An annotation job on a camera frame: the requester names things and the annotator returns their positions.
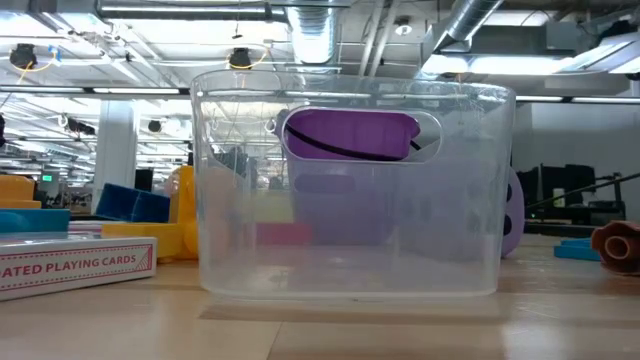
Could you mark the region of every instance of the table surface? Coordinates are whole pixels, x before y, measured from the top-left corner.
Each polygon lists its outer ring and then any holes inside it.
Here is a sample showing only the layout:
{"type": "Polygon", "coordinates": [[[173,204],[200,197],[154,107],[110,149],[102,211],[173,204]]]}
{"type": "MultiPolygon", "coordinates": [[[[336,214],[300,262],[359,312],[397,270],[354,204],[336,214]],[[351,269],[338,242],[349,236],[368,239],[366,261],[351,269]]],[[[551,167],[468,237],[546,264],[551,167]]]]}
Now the table surface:
{"type": "Polygon", "coordinates": [[[392,312],[213,301],[195,263],[164,265],[150,279],[0,303],[0,357],[640,359],[640,278],[555,259],[557,241],[527,235],[494,295],[392,312]]]}

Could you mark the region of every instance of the ceiling duct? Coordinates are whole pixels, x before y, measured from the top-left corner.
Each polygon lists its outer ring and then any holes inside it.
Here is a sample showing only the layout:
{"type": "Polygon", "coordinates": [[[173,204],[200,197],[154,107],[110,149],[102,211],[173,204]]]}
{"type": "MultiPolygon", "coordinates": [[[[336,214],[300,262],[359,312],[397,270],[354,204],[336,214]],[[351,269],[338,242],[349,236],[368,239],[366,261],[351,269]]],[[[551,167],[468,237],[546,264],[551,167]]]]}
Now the ceiling duct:
{"type": "Polygon", "coordinates": [[[426,61],[431,54],[444,47],[452,51],[467,52],[471,38],[504,0],[457,0],[451,15],[427,30],[422,46],[426,61]]]}
{"type": "Polygon", "coordinates": [[[468,41],[504,0],[457,0],[446,32],[455,41],[468,41]]]}
{"type": "Polygon", "coordinates": [[[326,64],[333,59],[338,24],[337,10],[325,7],[287,8],[296,62],[326,64]]]}

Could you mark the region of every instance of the black cable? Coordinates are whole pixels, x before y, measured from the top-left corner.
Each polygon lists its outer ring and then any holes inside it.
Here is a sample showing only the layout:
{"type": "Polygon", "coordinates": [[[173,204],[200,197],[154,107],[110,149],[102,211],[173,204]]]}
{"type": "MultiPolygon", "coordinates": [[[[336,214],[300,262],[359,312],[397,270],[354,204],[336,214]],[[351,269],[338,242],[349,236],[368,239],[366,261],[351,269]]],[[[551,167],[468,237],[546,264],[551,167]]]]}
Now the black cable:
{"type": "Polygon", "coordinates": [[[369,160],[369,161],[400,161],[402,160],[402,158],[395,157],[395,156],[371,154],[371,153],[366,153],[362,151],[349,150],[349,149],[344,149],[337,146],[329,145],[299,132],[298,130],[291,127],[291,125],[289,124],[285,125],[285,129],[289,131],[291,135],[297,137],[303,142],[311,146],[317,147],[318,149],[322,149],[324,151],[328,151],[334,154],[352,157],[360,160],[369,160]]]}
{"type": "Polygon", "coordinates": [[[4,98],[4,100],[2,101],[2,104],[0,104],[0,110],[4,107],[4,104],[7,103],[11,95],[13,95],[13,93],[9,93],[9,95],[7,95],[7,97],[4,98]]]}
{"type": "Polygon", "coordinates": [[[616,183],[621,183],[621,182],[633,180],[633,179],[636,179],[636,178],[639,178],[639,177],[640,177],[640,173],[635,173],[635,174],[632,174],[632,175],[629,175],[629,176],[621,177],[620,179],[607,181],[607,182],[602,183],[602,184],[585,186],[585,187],[580,188],[580,189],[571,190],[571,191],[569,191],[567,193],[564,193],[562,195],[558,195],[558,196],[554,196],[552,198],[548,198],[548,199],[544,199],[542,201],[538,201],[535,204],[531,204],[531,205],[527,206],[526,209],[529,210],[529,209],[532,209],[532,208],[536,208],[536,207],[538,207],[540,205],[543,205],[543,204],[546,204],[546,203],[549,203],[549,202],[552,202],[552,201],[555,201],[555,200],[558,200],[558,199],[565,198],[565,197],[567,197],[569,195],[573,195],[573,194],[577,194],[577,193],[581,193],[581,192],[585,192],[585,191],[596,190],[596,189],[599,189],[599,188],[602,188],[602,187],[606,187],[606,186],[610,186],[610,185],[613,185],[613,184],[616,184],[616,183]]]}
{"type": "Polygon", "coordinates": [[[524,18],[524,20],[522,20],[522,22],[520,23],[520,26],[524,25],[524,24],[527,22],[527,20],[529,20],[529,18],[531,18],[531,17],[532,17],[535,13],[537,13],[537,12],[541,12],[541,13],[543,13],[543,14],[547,15],[547,19],[549,19],[549,20],[551,20],[551,19],[552,19],[552,18],[551,18],[551,15],[549,15],[549,13],[548,13],[548,12],[546,12],[546,11],[544,11],[544,10],[541,10],[541,9],[533,10],[533,11],[531,12],[531,14],[527,15],[527,17],[526,17],[526,18],[524,18]]]}

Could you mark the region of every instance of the blue toy block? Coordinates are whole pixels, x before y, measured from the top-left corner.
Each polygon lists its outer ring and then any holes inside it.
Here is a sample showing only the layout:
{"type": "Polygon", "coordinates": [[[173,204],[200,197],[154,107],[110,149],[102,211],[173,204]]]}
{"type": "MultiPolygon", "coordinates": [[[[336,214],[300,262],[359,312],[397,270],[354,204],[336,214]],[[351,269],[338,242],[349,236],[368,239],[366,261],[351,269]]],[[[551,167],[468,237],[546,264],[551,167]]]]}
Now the blue toy block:
{"type": "Polygon", "coordinates": [[[591,249],[591,239],[562,240],[553,247],[553,255],[557,258],[600,261],[600,254],[591,249]]]}
{"type": "Polygon", "coordinates": [[[67,232],[71,212],[54,209],[0,209],[0,233],[67,232]]]}
{"type": "Polygon", "coordinates": [[[169,221],[169,202],[166,196],[105,184],[96,215],[126,222],[166,223],[169,221]]]}

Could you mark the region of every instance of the fluorescent light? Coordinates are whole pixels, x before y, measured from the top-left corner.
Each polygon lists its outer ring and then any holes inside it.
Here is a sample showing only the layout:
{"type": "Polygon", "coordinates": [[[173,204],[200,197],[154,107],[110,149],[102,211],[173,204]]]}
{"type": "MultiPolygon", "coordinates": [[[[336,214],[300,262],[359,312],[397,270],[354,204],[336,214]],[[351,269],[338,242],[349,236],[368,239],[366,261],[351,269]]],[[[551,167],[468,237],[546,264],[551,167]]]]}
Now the fluorescent light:
{"type": "Polygon", "coordinates": [[[471,62],[469,71],[475,74],[549,75],[560,70],[566,61],[542,56],[481,56],[471,62]]]}
{"type": "Polygon", "coordinates": [[[186,158],[187,154],[138,154],[138,158],[164,159],[164,158],[186,158]]]}
{"type": "Polygon", "coordinates": [[[98,94],[178,95],[180,90],[168,88],[95,88],[98,94]]]}
{"type": "Polygon", "coordinates": [[[41,171],[27,171],[27,170],[5,170],[10,175],[40,175],[41,171]]]}
{"type": "Polygon", "coordinates": [[[640,98],[616,98],[616,97],[575,97],[574,103],[596,103],[596,104],[638,104],[640,105],[640,98]]]}
{"type": "Polygon", "coordinates": [[[11,134],[11,135],[16,135],[16,136],[27,136],[26,133],[20,131],[20,130],[16,130],[16,129],[12,129],[12,128],[4,128],[4,133],[5,134],[11,134]]]}
{"type": "Polygon", "coordinates": [[[612,74],[635,74],[640,72],[640,56],[610,71],[612,74]]]}
{"type": "Polygon", "coordinates": [[[84,170],[84,171],[91,171],[93,170],[93,168],[90,168],[88,166],[82,166],[82,165],[78,165],[78,164],[72,164],[74,169],[80,169],[80,170],[84,170]]]}
{"type": "Polygon", "coordinates": [[[0,91],[28,92],[28,93],[83,93],[79,87],[51,87],[51,86],[0,86],[0,91]]]}
{"type": "Polygon", "coordinates": [[[589,66],[613,55],[614,53],[627,47],[631,42],[620,42],[612,45],[602,45],[574,57],[572,61],[565,64],[560,71],[586,70],[589,66]]]}
{"type": "Polygon", "coordinates": [[[275,91],[265,90],[211,90],[207,92],[210,96],[271,96],[275,91]]]}
{"type": "Polygon", "coordinates": [[[338,93],[338,92],[322,92],[322,91],[285,91],[288,96],[303,96],[303,97],[337,97],[348,99],[368,99],[371,94],[362,93],[338,93]]]}
{"type": "MultiPolygon", "coordinates": [[[[100,8],[100,11],[114,11],[114,12],[202,12],[202,13],[216,13],[216,12],[229,12],[228,8],[218,8],[215,6],[212,7],[195,7],[195,6],[187,6],[187,7],[166,7],[166,6],[103,6],[100,8]]],[[[234,8],[234,12],[238,13],[264,13],[258,8],[243,8],[238,7],[234,8]]]]}
{"type": "Polygon", "coordinates": [[[47,152],[47,149],[44,146],[38,145],[38,144],[34,144],[32,142],[15,141],[15,143],[22,150],[36,151],[36,152],[41,152],[41,153],[47,152]]]}
{"type": "Polygon", "coordinates": [[[177,167],[174,168],[164,168],[164,169],[153,169],[154,172],[158,172],[158,173],[172,173],[175,171],[175,169],[177,169],[177,167]]]}
{"type": "Polygon", "coordinates": [[[469,98],[465,94],[430,95],[430,94],[383,94],[383,99],[416,99],[416,100],[463,100],[469,98]]]}
{"type": "Polygon", "coordinates": [[[560,102],[562,97],[560,96],[516,96],[516,101],[525,102],[560,102]]]}
{"type": "Polygon", "coordinates": [[[422,66],[425,74],[466,73],[468,70],[467,60],[444,55],[431,55],[422,66]]]}

